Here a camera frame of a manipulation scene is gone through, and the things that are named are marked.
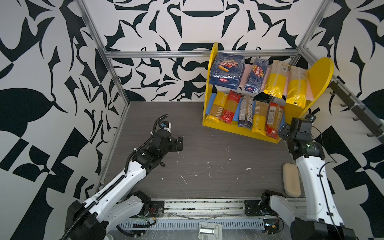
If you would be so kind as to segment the small red spaghetti bag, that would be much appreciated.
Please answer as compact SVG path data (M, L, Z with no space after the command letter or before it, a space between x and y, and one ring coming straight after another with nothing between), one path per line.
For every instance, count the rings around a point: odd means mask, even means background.
M284 107L276 103L270 103L267 123L266 134L268 137L278 139L278 130L280 128L284 114Z

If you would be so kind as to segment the yellow spaghetti bag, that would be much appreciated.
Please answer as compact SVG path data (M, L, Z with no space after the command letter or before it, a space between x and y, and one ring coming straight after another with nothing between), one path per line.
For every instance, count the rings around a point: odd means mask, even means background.
M289 67L290 65L286 62L279 60L273 61L271 72L264 89L265 94L282 99Z
M252 132L266 136L266 122L268 117L269 104L254 101L254 115Z
M210 102L212 102L212 104L210 111L206 117L207 120L214 123L220 122L219 118L222 115L227 98L228 94L223 92L217 92L216 94L213 94L213 97L210 99Z
M302 109L305 108L307 82L308 70L299 67L291 67L290 80L287 88L287 104L295 105Z

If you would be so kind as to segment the yellow spaghetti bag front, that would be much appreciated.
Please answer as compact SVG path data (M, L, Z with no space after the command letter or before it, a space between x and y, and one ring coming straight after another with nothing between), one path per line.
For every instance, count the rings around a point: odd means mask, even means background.
M254 101L254 115L252 132L266 136L266 122L268 117L269 104Z

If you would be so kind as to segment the clear white label spaghetti bag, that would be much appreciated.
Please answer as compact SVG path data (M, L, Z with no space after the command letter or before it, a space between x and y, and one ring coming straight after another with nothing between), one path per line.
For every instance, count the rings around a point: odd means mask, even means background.
M251 130L253 124L253 98L242 96L240 104L238 127Z

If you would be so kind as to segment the yellow spaghetti bag back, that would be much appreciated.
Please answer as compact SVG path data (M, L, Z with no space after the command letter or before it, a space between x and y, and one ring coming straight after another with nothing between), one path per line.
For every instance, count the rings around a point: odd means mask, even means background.
M290 65L286 62L279 60L273 61L271 72L264 89L265 94L282 99L289 67Z

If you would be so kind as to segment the long red spaghetti bag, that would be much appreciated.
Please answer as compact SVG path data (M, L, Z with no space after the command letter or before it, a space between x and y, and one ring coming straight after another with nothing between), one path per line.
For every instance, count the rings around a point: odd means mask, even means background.
M242 95L240 93L230 91L227 100L224 104L224 109L222 111L219 119L227 124L231 124L234 118L237 106L239 104Z

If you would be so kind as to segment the blue Barilla pasta box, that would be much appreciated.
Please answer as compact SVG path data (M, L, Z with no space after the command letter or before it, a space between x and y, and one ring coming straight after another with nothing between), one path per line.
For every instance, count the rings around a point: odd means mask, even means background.
M245 71L245 57L219 52L210 70L209 83L236 90Z

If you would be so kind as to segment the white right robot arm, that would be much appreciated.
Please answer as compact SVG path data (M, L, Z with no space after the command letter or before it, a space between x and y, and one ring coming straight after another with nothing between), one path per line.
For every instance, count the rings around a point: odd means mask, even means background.
M277 224L284 223L290 229L293 240L355 240L354 230L345 226L335 205L323 147L311 135L315 119L312 114L292 118L290 124L285 123L278 130L302 178L306 213L300 214L281 193L266 190L260 202L245 201L245 214L275 217Z

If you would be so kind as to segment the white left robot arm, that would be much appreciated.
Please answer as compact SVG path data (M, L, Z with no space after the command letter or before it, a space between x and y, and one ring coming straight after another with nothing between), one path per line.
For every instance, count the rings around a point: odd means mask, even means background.
M63 240L103 240L116 228L125 236L138 238L156 224L135 224L133 231L125 231L120 224L131 217L145 218L149 214L151 198L141 191L131 193L133 187L157 166L164 167L164 157L183 150L183 137L171 135L167 114L159 117L150 137L127 158L125 168L105 187L83 203L73 202L67 211Z

